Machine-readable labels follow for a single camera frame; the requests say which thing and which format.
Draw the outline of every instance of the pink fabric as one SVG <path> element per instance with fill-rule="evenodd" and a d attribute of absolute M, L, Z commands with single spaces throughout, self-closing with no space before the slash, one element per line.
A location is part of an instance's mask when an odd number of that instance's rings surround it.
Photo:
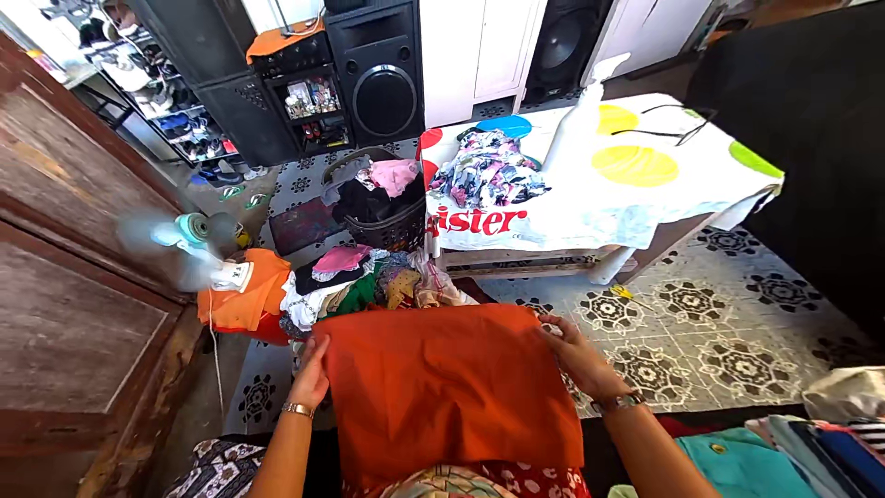
<path fill-rule="evenodd" d="M 359 266 L 362 260 L 372 248 L 368 245 L 357 245 L 356 247 L 333 247 L 325 256 L 319 258 L 317 264 L 313 266 L 313 271 L 350 271 Z"/>
<path fill-rule="evenodd" d="M 390 197 L 397 197 L 418 176 L 418 168 L 415 160 L 380 160 L 372 163 L 370 176 Z"/>

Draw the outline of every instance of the black plastic basket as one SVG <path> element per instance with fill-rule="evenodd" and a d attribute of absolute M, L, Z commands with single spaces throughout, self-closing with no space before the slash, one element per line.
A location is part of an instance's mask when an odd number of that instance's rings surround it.
<path fill-rule="evenodd" d="M 381 147 L 364 147 L 332 163 L 323 174 L 323 183 L 332 182 L 332 172 L 360 156 L 368 155 L 372 161 L 401 160 L 393 152 Z M 413 251 L 424 241 L 424 219 L 427 204 L 424 196 L 408 209 L 383 222 L 362 223 L 351 216 L 344 216 L 344 226 L 358 244 L 365 244 L 388 251 Z"/>

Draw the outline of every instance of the wristwatch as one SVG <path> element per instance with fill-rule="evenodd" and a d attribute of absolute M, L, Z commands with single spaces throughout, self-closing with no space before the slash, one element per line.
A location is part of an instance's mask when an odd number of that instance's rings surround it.
<path fill-rule="evenodd" d="M 307 405 L 303 405 L 301 403 L 283 403 L 282 410 L 288 411 L 291 413 L 297 413 L 298 415 L 304 415 L 307 418 L 313 419 L 313 412 L 316 411 Z"/>
<path fill-rule="evenodd" d="M 592 407 L 599 415 L 605 415 L 619 409 L 628 409 L 636 405 L 644 404 L 645 398 L 639 391 L 631 391 L 621 396 L 611 398 L 603 398 L 601 400 L 593 400 L 590 402 Z"/>

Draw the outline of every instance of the white wardrobe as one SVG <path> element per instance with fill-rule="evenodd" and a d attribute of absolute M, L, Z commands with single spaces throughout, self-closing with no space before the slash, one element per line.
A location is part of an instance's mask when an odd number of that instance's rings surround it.
<path fill-rule="evenodd" d="M 473 105 L 516 96 L 519 109 L 547 0 L 422 0 L 427 128 L 469 120 Z"/>
<path fill-rule="evenodd" d="M 618 76 L 676 56 L 712 1 L 614 0 L 581 86 L 597 60 L 631 52 Z M 547 3 L 420 0 L 427 128 L 469 120 L 474 105 L 501 97 L 515 96 L 519 110 Z"/>

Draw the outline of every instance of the green cloth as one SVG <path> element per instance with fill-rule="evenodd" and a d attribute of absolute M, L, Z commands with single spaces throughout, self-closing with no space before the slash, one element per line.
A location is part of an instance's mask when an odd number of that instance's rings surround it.
<path fill-rule="evenodd" d="M 749 429 L 676 438 L 676 444 L 723 498 L 818 498 L 789 459 Z"/>
<path fill-rule="evenodd" d="M 366 309 L 369 303 L 375 302 L 375 278 L 381 271 L 381 263 L 375 263 L 375 270 L 369 273 L 350 286 L 347 295 L 341 300 L 335 311 L 326 313 L 326 318 L 338 315 L 347 315 L 348 313 L 356 313 Z"/>
<path fill-rule="evenodd" d="M 608 498 L 639 498 L 639 494 L 630 485 L 616 484 L 609 489 Z"/>

